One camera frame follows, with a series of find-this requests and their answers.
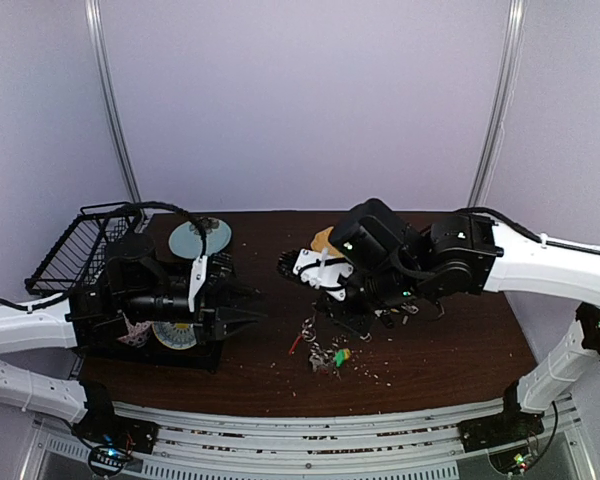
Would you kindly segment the keyring bundle with coloured tags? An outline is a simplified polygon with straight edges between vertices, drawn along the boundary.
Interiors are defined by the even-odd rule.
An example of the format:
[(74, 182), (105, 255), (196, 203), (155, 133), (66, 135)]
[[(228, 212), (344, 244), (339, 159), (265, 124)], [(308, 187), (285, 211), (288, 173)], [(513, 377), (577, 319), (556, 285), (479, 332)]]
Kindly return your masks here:
[(352, 358), (352, 350), (347, 346), (345, 336), (333, 337), (331, 343), (323, 346), (318, 341), (317, 315), (307, 317), (288, 350), (288, 355), (293, 356), (304, 344), (308, 349), (307, 362), (311, 372), (340, 377), (341, 368)]

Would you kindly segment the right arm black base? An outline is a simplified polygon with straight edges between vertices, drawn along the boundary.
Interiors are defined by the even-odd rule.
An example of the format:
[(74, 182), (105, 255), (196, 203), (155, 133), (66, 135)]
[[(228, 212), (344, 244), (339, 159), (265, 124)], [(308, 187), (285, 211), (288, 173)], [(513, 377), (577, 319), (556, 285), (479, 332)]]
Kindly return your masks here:
[(508, 479), (524, 476), (543, 458), (553, 443), (559, 424), (557, 405), (553, 401), (554, 425), (549, 440), (540, 449), (539, 435), (544, 432), (544, 414), (523, 412), (517, 388), (518, 382), (514, 382), (505, 390), (501, 412), (463, 420), (457, 425), (465, 453), (526, 441), (524, 448), (511, 448), (489, 455), (491, 466)]

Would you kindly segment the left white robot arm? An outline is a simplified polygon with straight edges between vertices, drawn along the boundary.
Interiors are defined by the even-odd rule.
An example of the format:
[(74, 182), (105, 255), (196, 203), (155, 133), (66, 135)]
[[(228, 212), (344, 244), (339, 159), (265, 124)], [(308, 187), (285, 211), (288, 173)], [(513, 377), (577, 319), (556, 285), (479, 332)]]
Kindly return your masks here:
[(44, 299), (17, 304), (0, 298), (0, 355), (43, 348), (85, 349), (117, 341), (134, 327), (182, 324), (196, 344), (222, 342), (264, 320), (242, 304), (258, 297), (239, 282), (230, 255), (208, 254), (177, 267), (157, 259), (150, 236), (134, 224), (115, 240), (110, 220), (145, 209), (173, 212), (206, 234), (200, 219), (164, 202), (123, 203), (104, 214), (72, 286)]

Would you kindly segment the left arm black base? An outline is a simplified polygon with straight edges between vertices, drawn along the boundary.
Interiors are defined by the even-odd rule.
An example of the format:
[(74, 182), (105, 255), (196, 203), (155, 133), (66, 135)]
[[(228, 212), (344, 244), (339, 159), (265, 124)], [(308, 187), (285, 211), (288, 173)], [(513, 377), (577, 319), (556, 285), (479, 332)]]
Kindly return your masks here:
[(97, 479), (111, 479), (135, 458), (134, 453), (151, 454), (159, 426), (155, 422), (121, 416), (106, 388), (97, 382), (78, 381), (85, 394), (86, 413), (80, 421), (70, 422), (72, 434), (89, 452), (87, 466)]

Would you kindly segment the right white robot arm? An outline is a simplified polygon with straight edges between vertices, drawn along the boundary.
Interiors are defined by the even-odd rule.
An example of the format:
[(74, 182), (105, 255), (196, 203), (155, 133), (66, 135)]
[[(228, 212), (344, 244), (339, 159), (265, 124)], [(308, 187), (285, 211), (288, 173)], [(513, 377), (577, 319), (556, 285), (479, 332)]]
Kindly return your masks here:
[(600, 361), (600, 246), (536, 234), (489, 208), (445, 214), (422, 230), (372, 198), (333, 227), (330, 246), (299, 277), (328, 296), (334, 320), (366, 321), (412, 300), (438, 304), (456, 293), (526, 292), (578, 303), (567, 333), (513, 384), (513, 404), (493, 419), (499, 440), (515, 440), (564, 390)]

